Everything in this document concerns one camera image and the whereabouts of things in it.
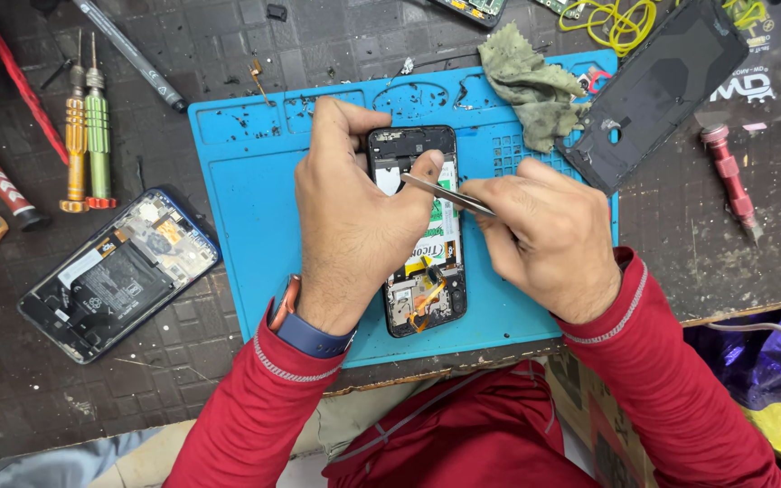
man's left hand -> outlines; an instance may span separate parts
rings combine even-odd
[[[390,114],[323,96],[315,103],[309,153],[294,170],[303,244],[298,315],[346,335],[382,283],[411,256],[429,224],[433,195],[407,185],[388,196],[366,174],[362,137]],[[411,173],[436,183],[444,158],[423,153]]]

blue watch strap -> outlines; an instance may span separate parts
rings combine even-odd
[[[285,320],[282,320],[282,326],[276,331],[276,335],[286,341],[289,346],[295,347],[313,358],[326,360],[345,352],[357,331],[358,328],[354,327],[346,335],[331,335],[309,325],[297,314],[288,314]]]

sleeve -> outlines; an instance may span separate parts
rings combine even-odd
[[[565,342],[610,387],[640,435],[659,486],[780,486],[770,444],[683,342],[646,264],[629,248],[616,301],[598,319],[557,320]]]
[[[204,405],[164,488],[276,485],[345,354],[312,358],[270,332],[266,317]]]

fingernail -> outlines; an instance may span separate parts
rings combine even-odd
[[[442,166],[444,165],[444,155],[442,154],[442,151],[436,150],[429,153],[429,161],[433,161],[433,165],[436,166],[436,169],[438,169],[439,172],[442,171]]]

open phone with battery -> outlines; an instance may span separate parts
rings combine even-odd
[[[219,257],[168,194],[151,188],[34,285],[17,309],[72,360],[86,364]]]
[[[456,135],[446,125],[383,127],[367,135],[367,171],[385,194],[403,188],[401,174],[424,151],[440,150],[444,165],[438,184],[457,190]],[[382,286],[388,333],[405,337],[441,326],[466,313],[460,211],[436,198],[427,231],[405,264]]]

